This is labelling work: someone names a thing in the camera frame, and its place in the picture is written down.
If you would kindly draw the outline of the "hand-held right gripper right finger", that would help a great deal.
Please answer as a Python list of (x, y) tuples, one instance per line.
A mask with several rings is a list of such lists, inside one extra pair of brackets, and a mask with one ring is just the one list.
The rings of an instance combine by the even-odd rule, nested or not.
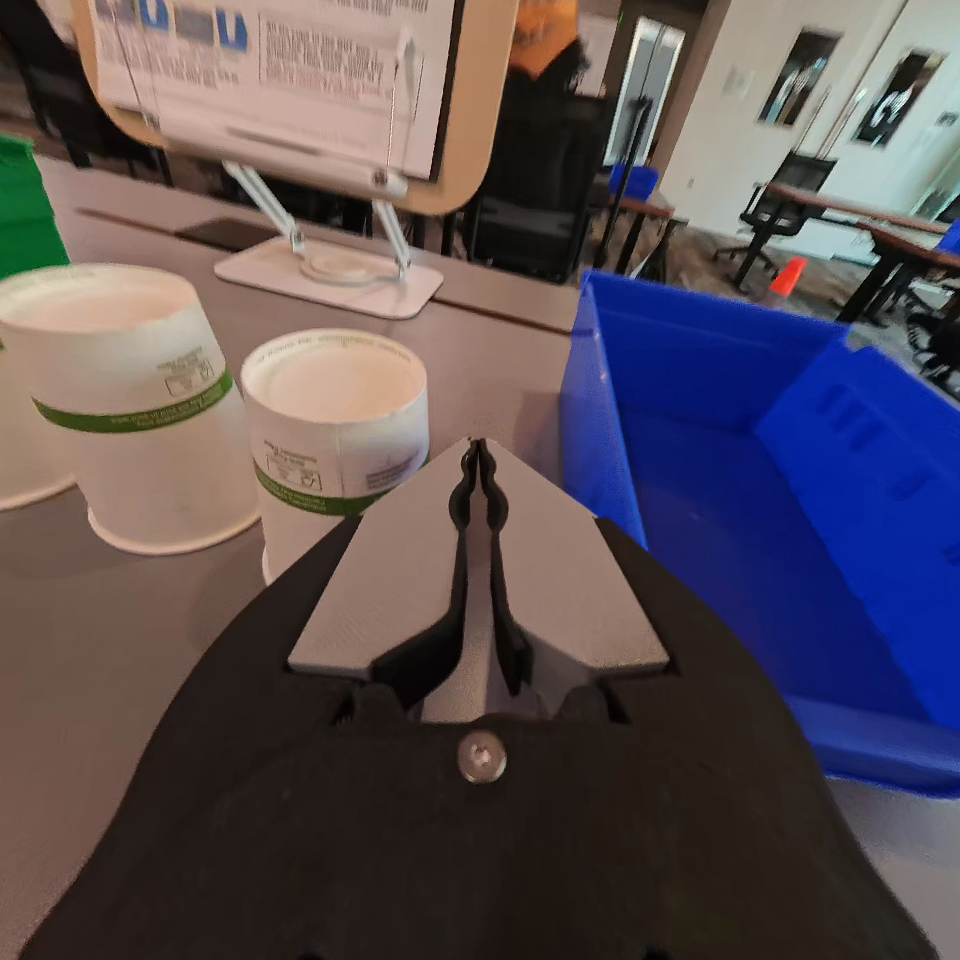
[(597, 517), (491, 439), (477, 442), (498, 663), (553, 717), (571, 691), (658, 676), (670, 655)]

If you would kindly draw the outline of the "white paper cup green band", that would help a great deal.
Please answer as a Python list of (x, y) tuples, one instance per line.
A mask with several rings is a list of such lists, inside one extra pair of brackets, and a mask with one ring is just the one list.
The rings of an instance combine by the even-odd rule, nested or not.
[(314, 329), (273, 339), (246, 357), (241, 389), (267, 585), (429, 461), (426, 366), (386, 337)]
[(98, 537), (185, 554), (258, 521), (242, 394), (189, 281), (114, 264), (28, 271), (2, 282), (1, 322)]
[(18, 510), (76, 487), (76, 477), (1, 342), (1, 511)]

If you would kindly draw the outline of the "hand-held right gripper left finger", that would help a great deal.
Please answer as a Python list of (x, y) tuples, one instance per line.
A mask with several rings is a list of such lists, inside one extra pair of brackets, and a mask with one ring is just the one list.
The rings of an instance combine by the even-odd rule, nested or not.
[(465, 438), (366, 509), (288, 657), (294, 673), (379, 684), (406, 709), (450, 678), (477, 456)]

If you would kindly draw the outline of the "small blue bin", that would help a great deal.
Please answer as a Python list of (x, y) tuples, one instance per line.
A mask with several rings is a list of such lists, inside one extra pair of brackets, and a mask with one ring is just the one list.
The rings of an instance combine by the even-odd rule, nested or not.
[(627, 167), (624, 164), (616, 164), (611, 167), (608, 177), (610, 197), (617, 197), (624, 179), (626, 179), (626, 186), (622, 191), (623, 199), (648, 202), (660, 184), (661, 174), (658, 170), (649, 166)]

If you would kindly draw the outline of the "orange traffic cone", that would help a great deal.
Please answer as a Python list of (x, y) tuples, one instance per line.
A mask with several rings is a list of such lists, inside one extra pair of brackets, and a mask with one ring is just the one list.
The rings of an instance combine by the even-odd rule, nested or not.
[(763, 295), (763, 306), (772, 308), (784, 306), (792, 297), (808, 265), (809, 259), (802, 256), (795, 256), (784, 265)]

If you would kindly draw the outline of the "white stand base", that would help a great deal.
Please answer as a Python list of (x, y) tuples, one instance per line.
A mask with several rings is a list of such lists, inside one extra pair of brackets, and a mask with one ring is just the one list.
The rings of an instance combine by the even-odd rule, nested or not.
[(388, 199), (371, 204), (390, 243), (391, 255), (385, 256), (308, 239), (252, 166), (228, 160), (222, 166), (280, 236), (222, 260), (214, 269), (219, 280), (389, 321), (417, 317), (442, 288), (439, 270), (414, 263)]

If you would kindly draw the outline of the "black wheeled office chair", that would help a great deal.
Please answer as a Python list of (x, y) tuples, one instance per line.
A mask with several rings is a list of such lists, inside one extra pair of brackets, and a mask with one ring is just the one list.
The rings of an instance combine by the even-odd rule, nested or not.
[(947, 304), (939, 311), (910, 314), (906, 323), (906, 339), (912, 361), (919, 375), (944, 393), (955, 395), (951, 387), (959, 374), (959, 280), (950, 279), (945, 287), (951, 291)]

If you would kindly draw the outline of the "large blue plastic bin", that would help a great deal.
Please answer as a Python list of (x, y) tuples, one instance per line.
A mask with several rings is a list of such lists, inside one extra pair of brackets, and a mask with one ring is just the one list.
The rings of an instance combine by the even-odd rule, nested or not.
[(956, 800), (958, 404), (847, 337), (587, 272), (563, 487), (726, 622), (825, 773)]

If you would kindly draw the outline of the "black mesh office chair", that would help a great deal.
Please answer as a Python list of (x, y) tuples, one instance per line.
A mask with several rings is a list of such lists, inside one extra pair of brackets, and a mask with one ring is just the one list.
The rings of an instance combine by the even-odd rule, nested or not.
[(789, 198), (781, 193), (779, 188), (815, 196), (822, 190), (837, 164), (838, 159), (835, 158), (791, 150), (773, 178), (766, 184), (755, 186), (747, 209), (739, 218), (741, 224), (751, 230), (750, 243), (747, 246), (718, 248), (713, 256), (714, 260), (722, 257), (728, 260), (741, 258), (738, 271), (731, 280), (734, 289), (741, 290), (757, 262), (768, 271), (776, 273), (776, 264), (764, 250), (770, 240), (775, 237), (795, 237), (810, 219), (816, 219), (823, 214), (822, 209), (811, 203)]

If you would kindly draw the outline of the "glass door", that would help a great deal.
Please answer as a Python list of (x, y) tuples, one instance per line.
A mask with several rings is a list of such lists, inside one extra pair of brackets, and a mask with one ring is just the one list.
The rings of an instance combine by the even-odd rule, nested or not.
[(636, 21), (630, 37), (626, 71), (616, 97), (604, 168), (626, 162), (641, 101), (647, 101), (650, 108), (633, 165), (643, 166), (652, 157), (657, 128), (679, 69), (686, 38), (683, 30), (658, 20), (642, 16)]

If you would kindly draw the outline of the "green plastic bin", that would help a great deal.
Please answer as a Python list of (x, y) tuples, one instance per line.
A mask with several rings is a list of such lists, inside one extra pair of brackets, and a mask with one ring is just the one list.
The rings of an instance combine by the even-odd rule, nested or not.
[(1, 135), (1, 280), (70, 265), (33, 143)]

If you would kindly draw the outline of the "dark framed wall picture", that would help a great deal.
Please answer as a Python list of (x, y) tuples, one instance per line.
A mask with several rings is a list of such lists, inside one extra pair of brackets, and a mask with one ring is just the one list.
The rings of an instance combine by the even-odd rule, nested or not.
[(905, 54), (871, 102), (853, 141), (874, 149), (887, 147), (948, 56), (928, 50)]
[(842, 37), (838, 32), (810, 28), (798, 33), (758, 115), (759, 124), (795, 126)]

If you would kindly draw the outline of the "poster display board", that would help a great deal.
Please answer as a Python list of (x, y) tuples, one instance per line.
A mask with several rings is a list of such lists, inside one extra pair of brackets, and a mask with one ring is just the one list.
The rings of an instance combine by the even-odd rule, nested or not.
[(151, 148), (440, 215), (487, 173), (518, 2), (71, 2), (86, 78)]

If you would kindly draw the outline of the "wooden side table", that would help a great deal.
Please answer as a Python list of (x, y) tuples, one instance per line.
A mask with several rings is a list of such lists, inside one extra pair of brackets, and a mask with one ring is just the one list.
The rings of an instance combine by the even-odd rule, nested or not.
[(631, 261), (637, 250), (642, 232), (647, 222), (657, 222), (661, 225), (661, 232), (658, 239), (651, 248), (650, 254), (658, 255), (661, 261), (659, 267), (651, 268), (648, 273), (652, 277), (658, 277), (664, 273), (666, 267), (666, 253), (664, 251), (668, 246), (669, 238), (674, 230), (674, 207), (661, 196), (654, 192), (654, 195), (648, 199), (621, 198), (617, 201), (615, 194), (610, 194), (606, 204), (606, 222), (601, 241), (597, 247), (592, 267), (594, 270), (603, 270), (610, 257), (610, 249), (613, 244), (614, 235), (617, 230), (618, 219), (622, 213), (632, 215), (632, 222), (628, 229), (626, 239), (620, 246), (618, 258), (614, 266), (614, 272), (618, 275), (626, 275)]

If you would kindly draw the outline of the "long wooden desk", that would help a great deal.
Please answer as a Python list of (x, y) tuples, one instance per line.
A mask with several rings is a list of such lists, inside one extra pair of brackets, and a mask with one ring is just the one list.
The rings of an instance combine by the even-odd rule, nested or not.
[(816, 220), (870, 236), (875, 263), (841, 308), (836, 317), (840, 325), (849, 327), (862, 320), (872, 323), (882, 308), (882, 292), (900, 271), (917, 278), (939, 273), (950, 280), (958, 279), (958, 251), (940, 247), (950, 231), (946, 224), (870, 209), (823, 193), (805, 195), (783, 187), (778, 191), (822, 210), (822, 216)]

